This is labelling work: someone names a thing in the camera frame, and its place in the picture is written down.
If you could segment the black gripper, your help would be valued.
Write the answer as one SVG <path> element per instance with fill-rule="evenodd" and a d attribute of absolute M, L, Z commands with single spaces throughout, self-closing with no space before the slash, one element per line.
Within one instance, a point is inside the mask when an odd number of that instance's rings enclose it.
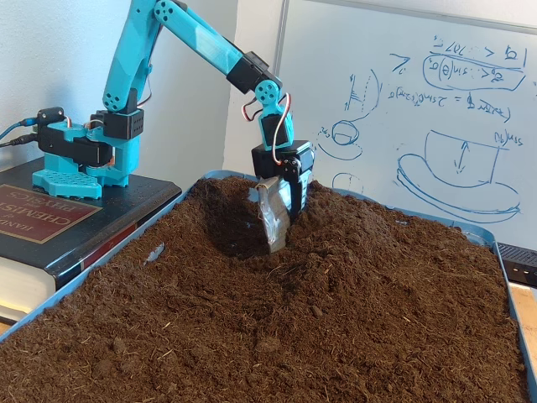
<path fill-rule="evenodd" d="M 314 147 L 306 140 L 295 140 L 288 147 L 276 149 L 275 156 L 280 165 L 274 161 L 271 150 L 262 145 L 252 149 L 254 173 L 263 178 L 256 189 L 270 252 L 286 245 L 290 218 L 294 221 L 305 205 L 307 183 L 315 161 Z"/>

